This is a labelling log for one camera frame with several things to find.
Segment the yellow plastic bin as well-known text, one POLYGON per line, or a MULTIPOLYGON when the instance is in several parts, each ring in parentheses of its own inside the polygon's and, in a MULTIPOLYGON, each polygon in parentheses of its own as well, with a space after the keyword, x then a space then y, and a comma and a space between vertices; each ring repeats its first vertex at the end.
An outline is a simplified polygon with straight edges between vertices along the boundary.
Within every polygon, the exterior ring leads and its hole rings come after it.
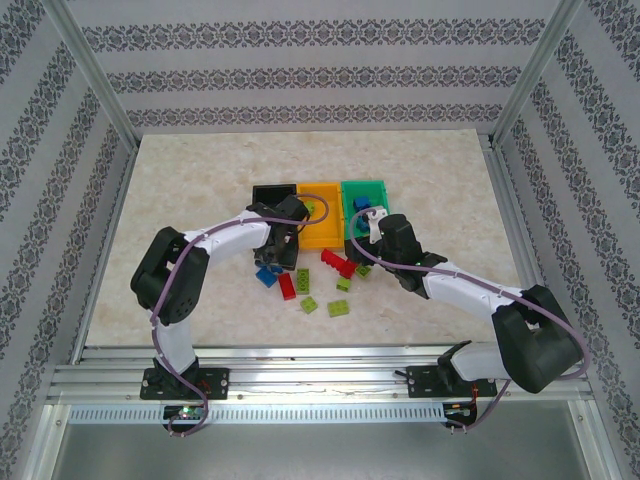
POLYGON ((301 250, 338 250, 344 245, 344 213, 339 183, 298 183, 297 193, 303 194, 305 203, 313 204, 311 220, 319 219, 325 213, 324 204, 308 194, 322 197, 329 205, 327 217, 320 223, 309 225, 299 234, 301 250))

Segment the black plastic bin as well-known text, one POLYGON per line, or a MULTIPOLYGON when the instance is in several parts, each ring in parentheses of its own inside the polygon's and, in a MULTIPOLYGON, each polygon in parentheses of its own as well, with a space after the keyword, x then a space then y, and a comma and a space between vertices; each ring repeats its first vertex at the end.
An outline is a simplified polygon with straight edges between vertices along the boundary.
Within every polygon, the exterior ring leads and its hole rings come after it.
MULTIPOLYGON (((265 217, 264 213, 268 205, 276 205, 286 196, 296 193, 294 184, 255 185, 252 190, 252 203, 247 207, 248 211, 265 217)), ((295 266, 282 266, 284 270, 294 270, 295 266)))

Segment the green plastic bin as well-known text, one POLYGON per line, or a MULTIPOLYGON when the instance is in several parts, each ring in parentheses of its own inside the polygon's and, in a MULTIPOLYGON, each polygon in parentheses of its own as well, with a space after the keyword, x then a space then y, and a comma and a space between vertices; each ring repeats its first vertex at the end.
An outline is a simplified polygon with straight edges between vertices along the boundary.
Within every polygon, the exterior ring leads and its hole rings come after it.
POLYGON ((369 236, 369 227, 362 217, 358 217, 354 227, 350 227, 351 219, 356 210, 353 207, 353 199, 359 196, 367 196, 371 207, 383 206, 388 213, 391 212, 388 203, 386 185, 383 180, 371 181, 343 181, 341 183, 342 206, 344 211, 344 243, 352 237, 361 238, 369 236))

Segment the left circuit board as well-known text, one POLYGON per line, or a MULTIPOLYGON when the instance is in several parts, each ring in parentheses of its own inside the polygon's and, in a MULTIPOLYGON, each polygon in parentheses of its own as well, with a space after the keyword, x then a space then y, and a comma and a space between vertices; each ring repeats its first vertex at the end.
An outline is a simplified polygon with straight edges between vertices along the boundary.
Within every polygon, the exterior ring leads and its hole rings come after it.
POLYGON ((163 411, 164 420, 188 420, 199 421, 206 417, 203 407, 192 405, 170 405, 165 406, 163 411))

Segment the grey metal panel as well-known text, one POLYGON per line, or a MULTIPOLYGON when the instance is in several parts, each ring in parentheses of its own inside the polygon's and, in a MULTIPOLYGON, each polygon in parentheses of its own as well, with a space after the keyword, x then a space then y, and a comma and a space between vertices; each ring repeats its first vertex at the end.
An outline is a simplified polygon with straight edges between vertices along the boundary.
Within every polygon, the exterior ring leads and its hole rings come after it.
POLYGON ((72 425, 53 480, 590 480, 557 425, 223 425, 175 439, 159 426, 72 425))

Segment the aluminium side rail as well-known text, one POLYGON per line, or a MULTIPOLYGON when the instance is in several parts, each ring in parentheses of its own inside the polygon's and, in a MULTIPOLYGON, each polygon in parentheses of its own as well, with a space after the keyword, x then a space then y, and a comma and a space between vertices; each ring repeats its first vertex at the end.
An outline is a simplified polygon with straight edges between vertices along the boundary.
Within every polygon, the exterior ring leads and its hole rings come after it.
POLYGON ((486 168, 503 221, 509 247, 515 263, 518 278, 523 287, 543 285, 542 272, 534 255, 525 219, 517 201, 513 183, 509 177, 501 152, 491 143, 489 135, 478 135, 486 168))
POLYGON ((96 257, 96 262, 92 270, 90 282, 83 299, 80 316, 78 318, 74 336, 72 338, 72 343, 67 359, 67 363, 69 365, 76 365, 82 359, 82 354, 85 348, 91 319, 106 271, 108 258, 117 230, 117 225, 124 206, 124 201, 131 181, 136 159, 139 154, 139 150, 140 148, 137 147, 129 154, 118 178, 117 189, 115 190, 115 193, 111 198, 109 215, 106 219, 106 224, 100 237, 98 255, 96 257))

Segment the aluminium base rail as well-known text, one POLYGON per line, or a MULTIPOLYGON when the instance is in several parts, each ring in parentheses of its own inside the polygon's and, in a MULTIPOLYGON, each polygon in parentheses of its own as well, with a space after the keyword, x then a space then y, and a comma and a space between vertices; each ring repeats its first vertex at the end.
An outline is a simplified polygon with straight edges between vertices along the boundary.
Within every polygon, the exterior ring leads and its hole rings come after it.
MULTIPOLYGON (((444 345, 373 347, 199 348, 202 365, 230 371, 230 403, 328 404, 405 402, 399 371, 432 365, 444 345)), ((90 347, 54 369, 49 404, 123 404, 139 401, 150 347, 90 347)))

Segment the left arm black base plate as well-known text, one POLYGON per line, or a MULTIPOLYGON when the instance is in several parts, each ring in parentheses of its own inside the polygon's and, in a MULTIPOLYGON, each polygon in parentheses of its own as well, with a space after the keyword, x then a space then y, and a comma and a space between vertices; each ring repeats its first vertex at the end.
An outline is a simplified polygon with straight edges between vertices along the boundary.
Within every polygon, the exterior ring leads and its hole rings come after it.
MULTIPOLYGON (((226 400, 228 397, 230 370, 226 368, 200 367, 195 375, 189 374, 188 382, 208 400, 226 400)), ((186 386, 169 372, 148 368, 144 371, 140 388, 142 400, 200 400, 201 395, 186 386)))

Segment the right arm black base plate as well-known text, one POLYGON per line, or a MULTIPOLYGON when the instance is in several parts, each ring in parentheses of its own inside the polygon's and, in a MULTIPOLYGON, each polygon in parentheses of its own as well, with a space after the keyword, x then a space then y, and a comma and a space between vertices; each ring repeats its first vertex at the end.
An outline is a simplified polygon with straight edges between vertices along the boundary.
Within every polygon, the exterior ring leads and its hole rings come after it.
POLYGON ((494 397, 498 389, 487 380, 463 380, 455 371, 436 365, 406 368, 410 398, 481 398, 494 397))

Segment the aluminium frame post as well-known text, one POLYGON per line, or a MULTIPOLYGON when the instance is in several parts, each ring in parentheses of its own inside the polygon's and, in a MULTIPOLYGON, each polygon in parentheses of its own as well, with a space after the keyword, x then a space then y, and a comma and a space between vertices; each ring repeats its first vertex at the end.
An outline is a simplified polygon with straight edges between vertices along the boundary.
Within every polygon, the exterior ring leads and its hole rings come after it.
POLYGON ((539 42, 516 82, 514 90, 504 105, 493 130, 489 134, 489 142, 493 148, 503 143, 583 1, 558 1, 557 7, 542 32, 539 42))
POLYGON ((129 152, 137 152, 141 138, 130 121, 113 86, 92 50, 66 0, 40 0, 68 50, 96 94, 129 152))

